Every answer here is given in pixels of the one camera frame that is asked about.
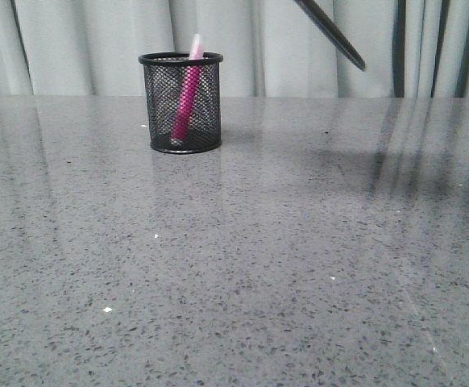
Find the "light grey curtain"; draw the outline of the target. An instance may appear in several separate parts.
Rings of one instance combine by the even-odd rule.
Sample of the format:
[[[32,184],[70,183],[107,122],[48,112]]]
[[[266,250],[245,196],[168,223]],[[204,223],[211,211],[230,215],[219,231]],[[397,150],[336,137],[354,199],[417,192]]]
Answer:
[[[0,1],[0,94],[131,96],[140,55],[221,53],[227,97],[469,98],[469,1],[322,1],[359,71],[293,1]]]

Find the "grey orange scissors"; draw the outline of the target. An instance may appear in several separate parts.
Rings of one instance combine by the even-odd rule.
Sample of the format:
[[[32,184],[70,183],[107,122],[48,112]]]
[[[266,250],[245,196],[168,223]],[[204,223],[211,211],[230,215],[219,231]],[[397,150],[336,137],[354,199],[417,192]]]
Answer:
[[[365,60],[327,13],[313,0],[295,0],[320,32],[360,71],[367,69]]]

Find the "pink marker pen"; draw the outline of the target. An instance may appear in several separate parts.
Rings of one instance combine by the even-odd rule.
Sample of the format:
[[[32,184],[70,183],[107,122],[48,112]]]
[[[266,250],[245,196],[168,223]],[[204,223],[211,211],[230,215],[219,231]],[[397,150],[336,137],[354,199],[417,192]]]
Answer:
[[[203,58],[204,47],[201,34],[193,36],[193,42],[189,50],[189,60],[200,60]],[[188,66],[185,69],[185,76],[182,82],[180,97],[174,123],[170,135],[170,144],[174,147],[181,147],[184,144],[189,120],[193,108],[193,99],[197,91],[201,68],[199,66]]]

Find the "black mesh pen cup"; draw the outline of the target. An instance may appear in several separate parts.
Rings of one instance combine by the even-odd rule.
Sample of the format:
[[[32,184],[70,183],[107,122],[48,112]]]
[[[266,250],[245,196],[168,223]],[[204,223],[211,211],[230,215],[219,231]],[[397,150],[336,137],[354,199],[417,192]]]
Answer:
[[[219,67],[223,55],[205,52],[189,60],[187,52],[157,52],[138,58],[143,66],[148,130],[152,149],[171,154],[207,152],[222,143]],[[170,135],[185,69],[201,68],[184,144],[174,147]]]

